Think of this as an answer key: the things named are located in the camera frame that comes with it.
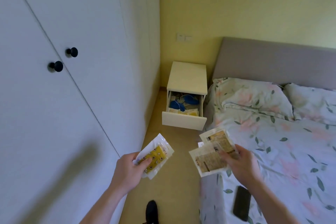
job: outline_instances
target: white nightstand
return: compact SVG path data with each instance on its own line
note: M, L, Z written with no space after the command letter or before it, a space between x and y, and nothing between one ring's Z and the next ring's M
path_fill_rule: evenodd
M172 92L199 95L199 117L168 112ZM207 118L203 117L203 102L208 93L205 65L174 61L167 85L167 106L162 112L162 124L202 130Z

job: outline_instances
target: wardrobe handle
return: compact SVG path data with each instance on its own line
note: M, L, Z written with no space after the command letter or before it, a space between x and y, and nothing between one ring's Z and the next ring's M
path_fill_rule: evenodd
M48 66L56 72L61 72L63 70L63 63L61 61L56 61L55 63L51 62Z
M69 55L71 55L74 58L77 57L77 55L78 55L78 50L75 47L73 47L71 49L66 49L65 52L66 52L66 54L69 54Z

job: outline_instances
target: smartphone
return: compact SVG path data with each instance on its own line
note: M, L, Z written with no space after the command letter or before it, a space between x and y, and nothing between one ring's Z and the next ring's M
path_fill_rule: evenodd
M238 186L236 199L233 205L233 214L242 221L247 221L249 217L251 202L250 192L242 186Z

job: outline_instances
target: pillow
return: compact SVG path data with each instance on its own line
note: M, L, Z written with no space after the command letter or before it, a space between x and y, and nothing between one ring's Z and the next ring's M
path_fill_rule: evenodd
M309 119L336 125L336 92L287 84L284 93L294 108L296 120Z
M214 79L220 110L244 109L286 120L294 120L292 105L278 85L238 78Z

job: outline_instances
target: white wardrobe door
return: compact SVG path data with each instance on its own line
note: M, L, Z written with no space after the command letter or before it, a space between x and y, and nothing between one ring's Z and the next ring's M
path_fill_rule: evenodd
M150 59L152 61L153 77L160 75L160 0L147 0Z
M140 150L142 85L133 78L120 1L27 1L117 152ZM76 58L65 56L72 47Z
M141 100L143 113L147 110L151 113L151 106L154 104L151 102L153 76L146 0L120 0L120 3L133 73L137 84L142 85L138 98ZM145 115L145 118L148 124L150 114Z
M118 155L25 2L0 4L0 222L78 223Z

